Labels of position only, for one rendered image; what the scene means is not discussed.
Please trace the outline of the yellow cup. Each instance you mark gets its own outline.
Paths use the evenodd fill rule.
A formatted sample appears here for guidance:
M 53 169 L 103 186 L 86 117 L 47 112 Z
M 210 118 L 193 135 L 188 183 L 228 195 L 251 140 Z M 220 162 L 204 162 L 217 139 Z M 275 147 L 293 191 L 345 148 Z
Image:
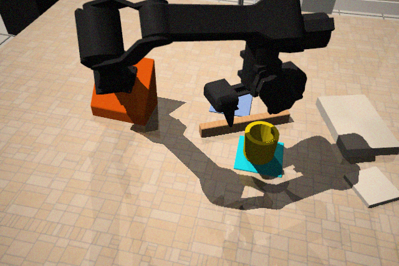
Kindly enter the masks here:
M 255 121 L 245 129 L 243 153 L 253 164 L 266 164 L 274 156 L 279 139 L 277 128 L 265 121 Z

